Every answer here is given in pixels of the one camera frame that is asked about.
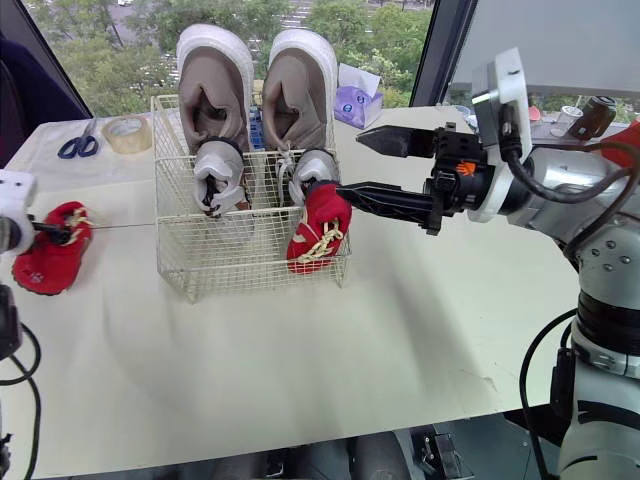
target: window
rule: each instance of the window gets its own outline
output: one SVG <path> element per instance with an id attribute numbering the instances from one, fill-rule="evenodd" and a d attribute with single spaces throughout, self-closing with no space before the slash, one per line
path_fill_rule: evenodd
<path id="1" fill-rule="evenodd" d="M 471 108 L 473 69 L 517 46 L 529 103 L 543 118 L 607 95 L 616 100 L 614 121 L 631 123 L 640 114 L 637 26 L 631 20 L 639 16 L 640 3 L 629 0 L 483 0 L 444 100 Z"/>
<path id="2" fill-rule="evenodd" d="M 408 106 L 433 0 L 23 0 L 93 114 L 144 112 L 177 90 L 175 47 L 193 23 L 227 28 L 249 45 L 264 78 L 271 41 L 310 28 L 338 61 L 381 75 L 385 106 Z"/>

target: white sole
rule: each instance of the white sole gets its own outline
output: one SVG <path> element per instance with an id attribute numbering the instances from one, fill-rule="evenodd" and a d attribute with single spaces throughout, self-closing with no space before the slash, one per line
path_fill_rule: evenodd
<path id="1" fill-rule="evenodd" d="M 318 63 L 325 85 L 325 105 L 327 115 L 327 145 L 326 148 L 335 149 L 333 138 L 333 105 L 336 101 L 338 88 L 338 62 L 331 44 L 322 36 L 310 30 L 291 29 L 280 32 L 273 40 L 269 53 L 269 66 L 276 56 L 288 48 L 297 48 L 311 55 Z"/>
<path id="2" fill-rule="evenodd" d="M 216 27 L 215 25 L 195 24 L 187 27 L 181 34 L 176 46 L 178 71 L 182 75 L 182 67 L 189 53 L 198 47 L 210 47 L 222 52 L 238 68 L 242 78 L 244 95 L 244 114 L 247 119 L 247 135 L 251 146 L 251 120 L 249 107 L 253 95 L 253 58 L 247 45 L 235 33 Z"/>

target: tissue box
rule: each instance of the tissue box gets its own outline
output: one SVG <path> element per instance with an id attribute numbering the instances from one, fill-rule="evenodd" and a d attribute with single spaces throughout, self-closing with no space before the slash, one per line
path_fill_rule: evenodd
<path id="1" fill-rule="evenodd" d="M 357 128 L 366 128 L 380 116 L 382 94 L 373 98 L 358 87 L 338 87 L 333 113 L 337 120 Z"/>
<path id="2" fill-rule="evenodd" d="M 379 76 L 341 63 L 334 117 L 357 128 L 368 127 L 382 111 L 382 94 L 376 93 L 379 83 Z"/>

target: wire basket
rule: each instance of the wire basket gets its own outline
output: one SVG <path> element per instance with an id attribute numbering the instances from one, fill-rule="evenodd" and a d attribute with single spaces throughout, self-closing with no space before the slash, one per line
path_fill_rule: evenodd
<path id="1" fill-rule="evenodd" d="M 274 166 L 279 152 L 244 154 L 242 184 L 251 208 L 219 218 L 205 215 L 193 197 L 195 157 L 188 155 L 178 97 L 152 98 L 156 170 L 158 272 L 190 301 L 204 294 L 238 293 L 262 288 L 333 280 L 342 285 L 350 255 L 348 235 L 334 257 L 299 264 L 286 249 L 302 208 L 280 206 Z M 292 151 L 296 163 L 302 151 Z M 309 273 L 293 273 L 307 268 Z"/>

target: white robot part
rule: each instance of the white robot part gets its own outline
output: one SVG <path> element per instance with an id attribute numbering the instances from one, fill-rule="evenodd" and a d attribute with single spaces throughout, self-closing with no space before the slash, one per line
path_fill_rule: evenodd
<path id="1" fill-rule="evenodd" d="M 203 144 L 193 169 L 194 198 L 198 207 L 203 212 L 223 215 L 236 204 L 246 202 L 244 188 L 240 186 L 243 171 L 242 155 L 231 144 L 219 140 Z M 210 176 L 214 179 L 213 185 L 208 182 Z"/>
<path id="2" fill-rule="evenodd" d="M 289 182 L 289 195 L 293 203 L 303 206 L 304 184 L 320 180 L 339 181 L 338 166 L 330 153 L 324 150 L 307 150 L 298 161 Z"/>
<path id="3" fill-rule="evenodd" d="M 498 112 L 501 105 L 512 104 L 515 107 L 522 142 L 521 162 L 529 156 L 532 147 L 527 88 L 518 49 L 500 53 L 490 64 L 474 70 L 472 93 L 480 137 L 489 164 L 495 166 L 495 173 L 484 202 L 477 210 L 470 210 L 468 215 L 474 222 L 485 223 L 498 214 L 513 181 L 509 167 L 502 161 L 498 145 Z"/>
<path id="4" fill-rule="evenodd" d="M 35 230 L 27 217 L 27 207 L 33 203 L 36 193 L 36 178 L 30 173 L 0 170 L 0 217 L 5 221 L 2 228 L 2 253 L 20 255 L 26 252 L 35 238 Z M 13 222 L 20 230 L 17 244 L 11 243 Z"/>

